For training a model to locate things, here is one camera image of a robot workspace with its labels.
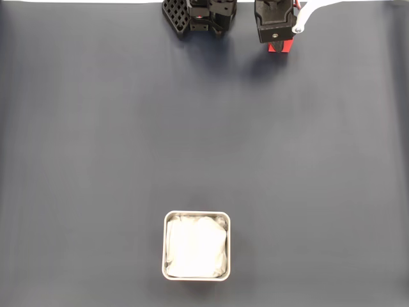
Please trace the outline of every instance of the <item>gray surface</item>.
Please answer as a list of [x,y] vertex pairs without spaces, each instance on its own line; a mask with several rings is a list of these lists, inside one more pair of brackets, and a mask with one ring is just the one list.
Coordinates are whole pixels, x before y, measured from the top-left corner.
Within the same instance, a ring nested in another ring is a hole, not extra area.
[[[188,42],[159,4],[2,6],[1,307],[409,305],[385,3],[317,11],[288,57],[252,4]],[[174,209],[230,215],[227,281],[162,276]]]

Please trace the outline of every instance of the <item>white cloth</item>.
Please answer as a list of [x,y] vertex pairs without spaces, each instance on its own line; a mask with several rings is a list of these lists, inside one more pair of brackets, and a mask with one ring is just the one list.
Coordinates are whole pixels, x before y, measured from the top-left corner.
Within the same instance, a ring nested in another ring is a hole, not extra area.
[[211,278],[226,271],[226,221],[175,216],[167,222],[166,272],[174,277]]

